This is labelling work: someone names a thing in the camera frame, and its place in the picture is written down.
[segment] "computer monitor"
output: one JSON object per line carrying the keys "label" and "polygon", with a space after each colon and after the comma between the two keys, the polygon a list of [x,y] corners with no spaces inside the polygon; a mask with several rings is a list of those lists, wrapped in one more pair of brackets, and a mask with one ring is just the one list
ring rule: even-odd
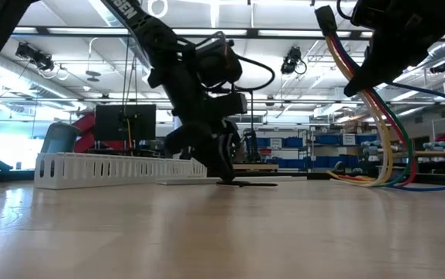
{"label": "computer monitor", "polygon": [[98,105],[95,111],[95,140],[155,140],[156,105]]}

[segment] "ceiling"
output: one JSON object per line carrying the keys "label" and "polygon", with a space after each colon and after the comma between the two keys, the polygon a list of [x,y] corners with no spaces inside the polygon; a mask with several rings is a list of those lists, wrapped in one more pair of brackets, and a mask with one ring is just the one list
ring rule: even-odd
{"label": "ceiling", "polygon": [[[343,11],[349,14],[356,1],[342,1]],[[167,0],[167,13],[161,18],[170,27],[178,28],[270,28],[270,29],[318,29],[314,8],[309,6],[310,1],[299,0],[252,0],[248,5],[246,0]],[[334,1],[316,1],[316,7],[331,5],[335,10]],[[97,12],[97,0],[40,0],[30,6],[20,26],[69,26],[69,27],[106,27],[107,22]],[[148,1],[144,1],[142,7],[148,10]],[[161,0],[152,4],[153,12],[159,13],[163,9]],[[349,22],[336,17],[340,29],[359,29]],[[200,39],[191,39],[194,43]],[[110,98],[121,98],[125,88],[125,80],[128,81],[133,62],[133,54],[126,54],[125,45],[117,38],[92,38],[79,37],[48,37],[48,36],[17,36],[12,37],[5,45],[1,56],[18,64],[20,69],[27,65],[27,61],[19,59],[15,55],[19,43],[29,43],[32,47],[52,55],[53,61],[67,69],[68,77],[64,79],[66,71],[61,71],[49,81],[56,88],[62,88],[63,92],[72,92],[83,98],[99,98],[103,94]],[[364,50],[367,42],[343,41],[356,62],[363,61]],[[281,76],[280,68],[283,56],[291,46],[300,47],[302,55],[309,53],[305,58],[309,69],[306,74],[297,76]],[[326,44],[322,40],[262,40],[262,39],[238,39],[235,40],[234,51],[239,55],[256,60],[271,67],[276,73],[276,79],[268,87],[255,92],[255,99],[266,99],[274,96],[276,99],[287,100],[339,100],[345,97],[341,94],[347,80],[337,70],[333,58],[327,51]],[[102,74],[99,82],[87,81],[86,70],[96,71]],[[26,71],[36,76],[31,81],[37,83],[38,71],[29,65]],[[47,77],[56,74],[44,73]],[[129,98],[167,98],[162,88],[150,88],[143,81],[147,73],[137,71],[137,90],[129,93]],[[244,87],[252,87],[263,84],[269,78],[269,73],[254,65],[243,63],[243,76],[237,82]],[[408,74],[403,80],[414,85],[437,83],[445,74],[424,75],[423,71],[415,71]],[[9,79],[2,85],[11,88],[13,85]],[[385,88],[381,95],[391,100],[406,91],[394,88]],[[4,97],[18,97],[12,91]],[[404,101],[425,98],[425,95],[413,95]],[[287,112],[292,115],[296,111],[306,112],[310,115],[321,104],[293,105]],[[55,107],[56,109],[77,108],[77,106]],[[161,109],[169,109],[167,103],[159,104]],[[268,108],[265,104],[256,104],[255,110],[283,110],[282,105]],[[352,113],[352,108],[338,112]]]}

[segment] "black tape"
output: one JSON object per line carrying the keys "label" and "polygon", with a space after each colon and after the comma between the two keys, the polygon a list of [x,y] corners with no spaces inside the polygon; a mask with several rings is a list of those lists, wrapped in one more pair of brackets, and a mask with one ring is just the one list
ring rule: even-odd
{"label": "black tape", "polygon": [[333,35],[337,30],[336,20],[331,7],[323,6],[315,11],[319,28],[323,31],[324,36]]}

